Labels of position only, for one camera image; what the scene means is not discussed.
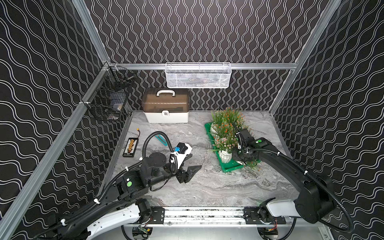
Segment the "green plastic tray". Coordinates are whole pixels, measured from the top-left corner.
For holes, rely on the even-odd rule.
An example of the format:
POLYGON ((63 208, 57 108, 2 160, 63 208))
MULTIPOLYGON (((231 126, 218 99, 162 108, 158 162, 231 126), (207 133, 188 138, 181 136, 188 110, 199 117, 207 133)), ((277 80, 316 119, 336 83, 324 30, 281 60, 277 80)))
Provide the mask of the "green plastic tray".
POLYGON ((205 129, 206 133, 208 135, 208 138, 210 140, 210 143, 212 145, 212 150, 215 153, 216 157, 218 158, 219 165, 224 173, 229 173, 235 170, 242 169, 245 167, 245 165, 242 165, 234 160, 230 160, 228 163, 223 163, 222 158, 220 156, 220 151, 219 149, 215 146, 215 136, 211 134, 211 125, 212 123, 206 123, 205 124, 205 129))

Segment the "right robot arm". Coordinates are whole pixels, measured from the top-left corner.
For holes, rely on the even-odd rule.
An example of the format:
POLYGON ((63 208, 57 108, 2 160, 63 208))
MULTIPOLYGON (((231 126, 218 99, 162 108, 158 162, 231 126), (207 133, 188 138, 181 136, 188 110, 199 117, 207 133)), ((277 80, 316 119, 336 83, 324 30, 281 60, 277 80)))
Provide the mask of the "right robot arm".
POLYGON ((310 224, 317 222, 341 233, 352 233, 354 224, 351 215, 337 198, 331 178, 311 173, 298 162, 280 152, 265 138, 255 139, 247 129, 232 123, 238 145, 232 150, 232 159, 244 165, 261 161, 285 177, 299 192, 295 200, 270 198, 262 202, 254 216, 265 223, 273 223, 279 217, 301 218, 310 224), (344 213, 348 225, 337 227, 323 220, 335 208, 344 213))

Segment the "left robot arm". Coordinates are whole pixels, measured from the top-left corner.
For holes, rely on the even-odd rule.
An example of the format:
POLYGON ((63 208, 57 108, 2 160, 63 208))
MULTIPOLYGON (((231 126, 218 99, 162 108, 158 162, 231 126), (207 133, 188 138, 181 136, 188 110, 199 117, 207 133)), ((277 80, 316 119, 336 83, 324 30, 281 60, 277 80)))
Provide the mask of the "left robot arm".
POLYGON ((188 183, 201 166, 182 168, 184 160, 192 157, 192 147, 178 143, 176 147, 160 131, 150 134, 142 147, 142 158, 118 173, 103 188, 101 194, 80 209, 64 215, 54 214, 50 228, 34 236, 35 240, 92 240, 114 228, 126 224, 145 224, 154 220, 149 202, 143 199, 154 192, 154 185, 165 185, 171 178, 188 183), (170 156, 162 153, 146 155, 150 140, 161 135, 167 141, 170 156))

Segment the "orange flower plant pot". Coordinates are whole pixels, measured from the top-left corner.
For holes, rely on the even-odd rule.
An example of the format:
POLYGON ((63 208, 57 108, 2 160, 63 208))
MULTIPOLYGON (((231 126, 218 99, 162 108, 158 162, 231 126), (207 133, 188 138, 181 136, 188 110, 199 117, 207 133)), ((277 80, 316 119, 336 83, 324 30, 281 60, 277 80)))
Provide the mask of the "orange flower plant pot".
POLYGON ((241 127, 245 123, 244 115, 236 109, 226 109, 226 120, 229 124, 235 123, 237 127, 241 127))
POLYGON ((234 136, 234 128, 232 124, 215 124, 214 130, 216 131, 216 136, 219 138, 232 138, 234 136))

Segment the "green grass plant white pot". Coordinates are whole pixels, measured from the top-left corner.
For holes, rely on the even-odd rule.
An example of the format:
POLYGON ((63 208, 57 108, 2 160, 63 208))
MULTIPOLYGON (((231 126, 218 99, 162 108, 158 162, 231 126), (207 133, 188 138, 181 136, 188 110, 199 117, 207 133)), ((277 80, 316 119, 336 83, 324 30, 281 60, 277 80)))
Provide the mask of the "green grass plant white pot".
POLYGON ((213 122, 211 123, 210 133, 216 137, 223 125, 227 123, 226 111, 217 111, 212 113, 213 122))

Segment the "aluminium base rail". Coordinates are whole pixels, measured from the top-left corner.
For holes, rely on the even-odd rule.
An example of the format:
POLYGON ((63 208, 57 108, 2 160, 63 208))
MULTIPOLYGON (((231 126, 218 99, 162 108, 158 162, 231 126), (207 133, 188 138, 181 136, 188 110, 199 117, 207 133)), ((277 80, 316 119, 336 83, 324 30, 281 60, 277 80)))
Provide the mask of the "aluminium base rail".
POLYGON ((91 223, 87 228, 87 239, 92 240, 115 228, 129 225, 131 227, 244 227, 258 228, 279 227, 285 225, 305 227, 312 226, 300 218, 296 211, 269 213, 268 208, 260 207, 152 207, 149 216, 138 206, 132 205, 104 215, 91 223))

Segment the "orange flower plant back pot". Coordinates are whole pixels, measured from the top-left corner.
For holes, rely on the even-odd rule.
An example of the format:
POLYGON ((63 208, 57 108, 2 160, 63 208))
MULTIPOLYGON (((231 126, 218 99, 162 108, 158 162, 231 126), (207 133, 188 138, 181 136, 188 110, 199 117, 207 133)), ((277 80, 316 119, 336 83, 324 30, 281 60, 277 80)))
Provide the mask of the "orange flower plant back pot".
POLYGON ((216 136, 219 138, 232 138, 234 136, 234 128, 232 124, 215 124, 214 130, 216 131, 216 136))

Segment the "brown lidded storage case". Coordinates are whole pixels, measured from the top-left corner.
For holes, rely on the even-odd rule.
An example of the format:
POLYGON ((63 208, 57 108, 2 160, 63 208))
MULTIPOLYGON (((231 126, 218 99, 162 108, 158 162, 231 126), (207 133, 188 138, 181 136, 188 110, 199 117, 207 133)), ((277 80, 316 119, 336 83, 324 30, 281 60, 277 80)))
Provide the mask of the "brown lidded storage case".
POLYGON ((151 124, 189 122, 190 95, 187 89, 149 88, 142 98, 143 112, 151 124))

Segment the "teal handled tool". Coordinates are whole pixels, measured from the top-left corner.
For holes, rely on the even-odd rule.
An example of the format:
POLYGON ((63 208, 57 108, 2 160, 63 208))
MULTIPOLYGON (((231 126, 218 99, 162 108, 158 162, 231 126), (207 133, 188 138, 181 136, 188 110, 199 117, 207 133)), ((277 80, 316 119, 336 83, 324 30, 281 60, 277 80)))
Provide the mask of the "teal handled tool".
POLYGON ((156 135, 155 136, 164 146, 168 146, 168 142, 166 141, 166 139, 162 136, 162 135, 156 135))

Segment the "black tray with brown items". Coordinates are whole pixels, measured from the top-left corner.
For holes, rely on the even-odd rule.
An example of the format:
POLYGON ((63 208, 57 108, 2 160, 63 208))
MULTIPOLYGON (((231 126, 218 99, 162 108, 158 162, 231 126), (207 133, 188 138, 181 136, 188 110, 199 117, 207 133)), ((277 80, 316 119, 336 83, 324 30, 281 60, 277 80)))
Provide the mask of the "black tray with brown items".
POLYGON ((124 158, 133 158, 137 149, 139 138, 129 138, 123 152, 124 158))

